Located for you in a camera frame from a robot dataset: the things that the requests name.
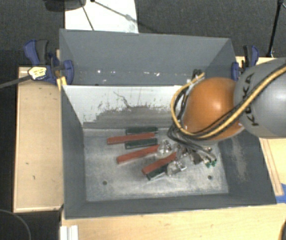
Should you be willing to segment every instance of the gray metal bin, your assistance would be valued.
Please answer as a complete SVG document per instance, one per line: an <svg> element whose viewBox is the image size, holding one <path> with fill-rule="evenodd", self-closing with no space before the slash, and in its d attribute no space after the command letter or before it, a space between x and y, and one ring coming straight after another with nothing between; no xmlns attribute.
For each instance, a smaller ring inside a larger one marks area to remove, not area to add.
<svg viewBox="0 0 286 240"><path fill-rule="evenodd" d="M247 131L212 146L216 167L191 164L155 181L140 171L154 156L118 165L128 150L106 145L129 126L157 126L166 138L177 85L194 69L230 77L229 39L61 30L60 56L75 66L61 92L67 219L276 203L259 140Z"/></svg>

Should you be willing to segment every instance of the yellow cable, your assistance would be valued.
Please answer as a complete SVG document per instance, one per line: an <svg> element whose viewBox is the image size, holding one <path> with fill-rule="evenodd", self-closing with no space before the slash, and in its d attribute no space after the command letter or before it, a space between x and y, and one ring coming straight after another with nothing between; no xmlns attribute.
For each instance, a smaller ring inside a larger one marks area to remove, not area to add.
<svg viewBox="0 0 286 240"><path fill-rule="evenodd" d="M171 108L171 116L172 119L176 125L176 127L178 127L180 129L180 131L182 131L185 134L192 134L188 131L186 131L185 129L182 128L181 124L179 123L176 113L175 113L175 108L174 108L174 103L175 100L177 98L177 96L185 89L189 88L192 84L196 83L197 81L201 80L204 77L205 73L201 73L199 76L196 76L194 79L192 79L190 82L188 82L187 84L183 85L180 89L178 89L174 96L172 97L171 103L170 103L170 108Z"/></svg>
<svg viewBox="0 0 286 240"><path fill-rule="evenodd" d="M244 101L244 103L234 112L234 114L232 114L232 116L226 120L226 122L224 122L222 125L220 125L217 129L198 136L198 139L206 139L209 138L213 135L215 135L216 133L218 133L219 131L221 131L222 129L224 129L225 127L227 127L229 125L230 122L234 121L248 106L249 104L260 94L260 92L270 83L272 82L274 79L276 79L277 77L279 77L280 75L284 74L286 72L286 66L280 68L277 72L273 73L272 75L270 75L269 77L267 77L262 84ZM186 84L184 86L182 86L174 95L174 97L172 98L172 102L171 102L171 114L172 114L172 118L173 121L175 123L175 125L179 128L179 130L189 136L196 136L196 133L192 133L189 132L185 129L182 128L181 124L178 122L176 115L175 115L175 111L174 111L174 101L175 98L177 97L177 95L184 90L185 88L189 87L193 82L191 81L189 84Z"/></svg>

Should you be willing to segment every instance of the wooden platform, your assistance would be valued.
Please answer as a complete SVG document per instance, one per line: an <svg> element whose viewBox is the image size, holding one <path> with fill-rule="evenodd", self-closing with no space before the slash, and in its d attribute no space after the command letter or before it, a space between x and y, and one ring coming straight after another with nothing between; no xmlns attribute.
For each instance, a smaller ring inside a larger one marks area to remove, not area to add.
<svg viewBox="0 0 286 240"><path fill-rule="evenodd" d="M19 69L19 76L27 68ZM59 210L63 198L59 89L46 82L18 86L13 211ZM286 139L260 139L274 192L286 184ZM286 204L91 219L78 225L80 240L278 239Z"/></svg>

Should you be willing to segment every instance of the yellow tag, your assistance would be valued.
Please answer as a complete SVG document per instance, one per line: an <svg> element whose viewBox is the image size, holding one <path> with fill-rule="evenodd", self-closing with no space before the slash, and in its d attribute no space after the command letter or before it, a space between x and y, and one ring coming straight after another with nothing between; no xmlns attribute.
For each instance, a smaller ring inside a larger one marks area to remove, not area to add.
<svg viewBox="0 0 286 240"><path fill-rule="evenodd" d="M27 73L33 80L42 80L47 77L47 68L42 66L34 66L30 68Z"/></svg>

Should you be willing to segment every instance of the bin floor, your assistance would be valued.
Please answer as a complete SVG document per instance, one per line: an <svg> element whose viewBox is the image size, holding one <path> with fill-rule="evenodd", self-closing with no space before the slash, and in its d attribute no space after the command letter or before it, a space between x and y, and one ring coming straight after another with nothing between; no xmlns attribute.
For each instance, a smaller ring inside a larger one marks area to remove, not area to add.
<svg viewBox="0 0 286 240"><path fill-rule="evenodd" d="M186 170L149 181L141 170L157 160L155 155L117 164L118 156L137 149L126 150L124 144L107 145L108 137L124 135L125 129L92 128L84 129L83 133L86 199L89 202L226 194L229 191L217 145L211 146L217 157L215 167L207 168L204 163L195 165L185 157ZM158 143L168 139L166 133L167 128L159 128Z"/></svg>

